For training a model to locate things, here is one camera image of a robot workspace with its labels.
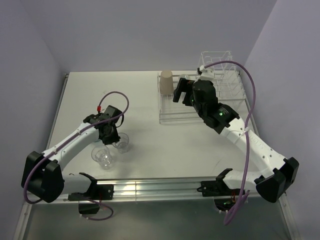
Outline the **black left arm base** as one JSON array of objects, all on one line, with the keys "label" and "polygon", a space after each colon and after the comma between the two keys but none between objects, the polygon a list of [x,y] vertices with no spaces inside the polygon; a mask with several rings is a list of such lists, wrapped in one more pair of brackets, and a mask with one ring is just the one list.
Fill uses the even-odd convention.
[{"label": "black left arm base", "polygon": [[[112,200],[114,193],[113,184],[98,184],[98,180],[87,173],[79,173],[79,180],[75,181],[75,189],[68,193],[67,200],[71,202],[88,201],[79,203],[78,212],[81,217],[91,221],[105,221],[114,215],[114,210],[103,203],[103,200]],[[101,207],[110,211],[110,214],[103,218],[95,218]]]}]

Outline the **grey footed ceramic mug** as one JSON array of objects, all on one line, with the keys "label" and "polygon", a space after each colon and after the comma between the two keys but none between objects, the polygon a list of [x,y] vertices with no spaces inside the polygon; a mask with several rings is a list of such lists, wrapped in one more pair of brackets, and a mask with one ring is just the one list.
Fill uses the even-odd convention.
[{"label": "grey footed ceramic mug", "polygon": [[192,80],[192,77],[188,74],[180,74],[178,76],[178,80],[180,81],[181,79],[183,80],[187,80],[187,81],[191,81]]}]

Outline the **beige plastic tumbler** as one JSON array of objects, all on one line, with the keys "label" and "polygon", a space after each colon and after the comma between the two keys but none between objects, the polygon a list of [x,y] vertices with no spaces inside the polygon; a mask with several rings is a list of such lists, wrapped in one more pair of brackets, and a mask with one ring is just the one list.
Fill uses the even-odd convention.
[{"label": "beige plastic tumbler", "polygon": [[159,91],[162,95],[171,95],[174,92],[173,73],[163,70],[160,74]]}]

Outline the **clear glass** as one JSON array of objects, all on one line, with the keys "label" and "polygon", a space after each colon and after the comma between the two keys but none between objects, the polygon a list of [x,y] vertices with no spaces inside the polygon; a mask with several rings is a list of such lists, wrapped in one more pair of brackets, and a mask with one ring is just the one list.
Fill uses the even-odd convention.
[{"label": "clear glass", "polygon": [[120,137],[119,141],[112,143],[112,146],[121,154],[127,153],[130,149],[129,136],[123,132],[118,133],[118,136]]},{"label": "clear glass", "polygon": [[113,157],[109,148],[105,145],[94,147],[91,157],[103,170],[109,170],[113,166]]}]

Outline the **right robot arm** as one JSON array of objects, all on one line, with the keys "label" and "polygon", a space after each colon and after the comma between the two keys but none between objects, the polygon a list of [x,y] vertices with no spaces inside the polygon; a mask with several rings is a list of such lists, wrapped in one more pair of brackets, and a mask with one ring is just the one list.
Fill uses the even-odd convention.
[{"label": "right robot arm", "polygon": [[227,195],[231,191],[237,194],[257,191],[263,199],[275,203],[294,183],[299,162],[276,152],[248,129],[232,107],[218,101],[211,81],[180,78],[173,92],[173,102],[177,103],[182,93],[185,94],[182,101],[185,106],[193,107],[209,128],[233,143],[258,168],[256,172],[246,170],[246,175],[227,168],[206,191],[214,196]]}]

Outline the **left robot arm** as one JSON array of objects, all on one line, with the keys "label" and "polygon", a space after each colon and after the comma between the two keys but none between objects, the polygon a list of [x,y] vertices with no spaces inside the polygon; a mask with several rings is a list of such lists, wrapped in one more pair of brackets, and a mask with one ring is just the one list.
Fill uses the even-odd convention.
[{"label": "left robot arm", "polygon": [[124,119],[123,115],[121,110],[109,105],[104,112],[87,116],[62,142],[41,153],[31,152],[23,170],[23,192],[30,192],[46,203],[65,194],[79,194],[86,200],[95,198],[100,191],[97,179],[84,172],[64,175],[63,170],[88,146],[94,154],[105,155],[107,146],[120,140],[116,124]]}]

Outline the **aluminium mounting rail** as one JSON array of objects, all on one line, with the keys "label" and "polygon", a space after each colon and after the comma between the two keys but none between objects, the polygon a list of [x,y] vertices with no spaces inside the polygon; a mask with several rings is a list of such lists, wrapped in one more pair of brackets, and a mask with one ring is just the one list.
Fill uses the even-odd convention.
[{"label": "aluminium mounting rail", "polygon": [[[203,198],[197,191],[201,181],[214,180],[209,177],[178,177],[150,179],[99,179],[98,184],[114,186],[111,200],[103,202],[146,202],[146,201],[182,201]],[[205,197],[227,199],[229,196]]]}]

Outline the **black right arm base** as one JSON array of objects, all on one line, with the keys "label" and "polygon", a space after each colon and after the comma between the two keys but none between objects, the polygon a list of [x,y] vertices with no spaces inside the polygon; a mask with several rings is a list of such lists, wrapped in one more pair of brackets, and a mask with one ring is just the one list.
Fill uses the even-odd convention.
[{"label": "black right arm base", "polygon": [[204,180],[200,182],[200,187],[196,189],[203,197],[223,197],[229,196],[230,200],[223,202],[221,199],[214,200],[215,209],[221,214],[228,213],[237,201],[242,207],[247,201],[245,190],[241,191],[243,183],[242,171],[226,168],[214,180]]}]

